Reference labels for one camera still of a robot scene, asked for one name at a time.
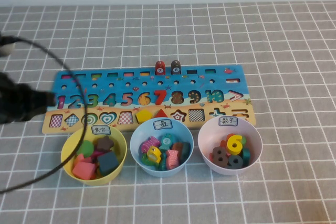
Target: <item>yellow hexagon piece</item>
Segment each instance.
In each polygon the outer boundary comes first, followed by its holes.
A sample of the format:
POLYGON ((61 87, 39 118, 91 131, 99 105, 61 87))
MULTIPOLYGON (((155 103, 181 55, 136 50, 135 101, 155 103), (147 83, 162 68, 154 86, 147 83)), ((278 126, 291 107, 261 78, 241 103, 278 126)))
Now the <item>yellow hexagon piece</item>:
POLYGON ((137 121, 139 124, 142 124, 145 121, 148 121, 149 119, 152 119, 153 114, 148 110, 141 110, 135 115, 137 121))

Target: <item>black cord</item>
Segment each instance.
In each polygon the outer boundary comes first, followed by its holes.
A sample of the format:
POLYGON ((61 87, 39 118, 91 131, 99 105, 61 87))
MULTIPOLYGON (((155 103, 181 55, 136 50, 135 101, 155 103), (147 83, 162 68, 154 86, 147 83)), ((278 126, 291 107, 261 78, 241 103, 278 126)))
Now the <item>black cord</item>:
POLYGON ((84 140, 84 136, 85 136, 85 133, 86 133, 86 130, 87 130, 87 114, 88 114, 88 105, 86 103, 86 100, 85 100, 85 96, 84 96, 84 91, 77 79, 77 77, 74 75, 74 73, 70 70, 70 68, 63 62, 61 61, 53 52, 51 52, 50 50, 48 50, 47 48, 45 48, 44 46, 42 46, 41 44, 39 43, 36 43, 36 42, 33 42, 31 40, 28 40, 28 39, 25 39, 25 38, 21 38, 21 37, 14 37, 14 36, 4 36, 1 38, 1 41, 2 41, 2 44, 5 45, 5 44, 11 44, 11 43, 15 43, 15 42, 23 42, 23 43, 26 43, 26 44, 29 44, 29 45, 32 45, 34 47, 37 47, 39 49, 41 49, 43 52, 45 52, 46 54, 50 55, 52 58, 54 58, 62 67, 64 67, 66 70, 68 70, 69 74, 71 75, 71 77, 74 79, 76 85, 78 85, 78 89, 79 89, 79 92, 80 92, 80 95, 83 99, 83 104, 84 104, 84 116, 85 116, 85 119, 84 119, 84 128, 83 128, 83 132, 82 132, 82 135, 80 136, 80 139, 79 139, 79 142, 77 144, 77 146, 75 147, 75 149, 72 151, 72 153, 62 162, 60 163, 58 166, 56 166, 54 169, 48 171, 47 173, 35 178, 35 179, 32 179, 32 180, 29 180, 27 182, 24 182, 22 184, 19 184, 19 185, 16 185, 16 186, 13 186, 13 187, 8 187, 6 189, 3 189, 3 190, 0 190, 0 195, 1 194, 4 194, 4 193, 8 193, 10 191, 14 191, 14 190, 17 190, 17 189, 20 189, 20 188, 23 188, 23 187, 26 187, 26 186, 29 186, 31 184, 34 184, 36 182, 39 182, 40 180, 44 179, 44 178, 47 178, 49 177, 50 175, 54 174, 55 172, 57 172, 58 170, 60 170, 63 166, 65 166, 65 164, 67 162, 70 161, 70 159, 72 159, 77 150, 79 149, 80 145, 82 144, 83 140, 84 140))

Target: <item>yellow number 6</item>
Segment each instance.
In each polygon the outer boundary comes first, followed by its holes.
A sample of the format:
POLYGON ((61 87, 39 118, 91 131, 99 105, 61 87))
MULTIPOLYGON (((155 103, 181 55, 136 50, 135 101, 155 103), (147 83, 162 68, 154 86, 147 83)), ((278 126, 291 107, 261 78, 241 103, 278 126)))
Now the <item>yellow number 6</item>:
POLYGON ((240 135, 233 135, 227 140, 226 149, 229 153, 232 155, 238 155, 242 149, 243 145, 241 143, 241 140, 243 139, 240 135))

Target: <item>heart shape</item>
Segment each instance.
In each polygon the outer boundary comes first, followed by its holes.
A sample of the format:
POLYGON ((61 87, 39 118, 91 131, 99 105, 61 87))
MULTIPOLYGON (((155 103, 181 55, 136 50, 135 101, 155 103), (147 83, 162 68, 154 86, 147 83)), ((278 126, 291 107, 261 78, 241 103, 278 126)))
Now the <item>heart shape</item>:
POLYGON ((99 116, 99 119, 104 123, 104 124, 110 124, 112 123, 115 119, 117 118, 117 114, 114 112, 111 113, 101 113, 99 116))

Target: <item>red triangle piece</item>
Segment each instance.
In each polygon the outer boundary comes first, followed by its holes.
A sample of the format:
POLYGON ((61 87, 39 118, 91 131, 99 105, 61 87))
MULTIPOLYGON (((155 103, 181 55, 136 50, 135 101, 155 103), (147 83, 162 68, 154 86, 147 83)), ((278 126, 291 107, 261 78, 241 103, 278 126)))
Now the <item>red triangle piece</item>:
POLYGON ((166 115, 166 113, 164 113, 163 110, 159 110, 158 113, 155 115, 154 118, 167 118, 168 116, 166 115))

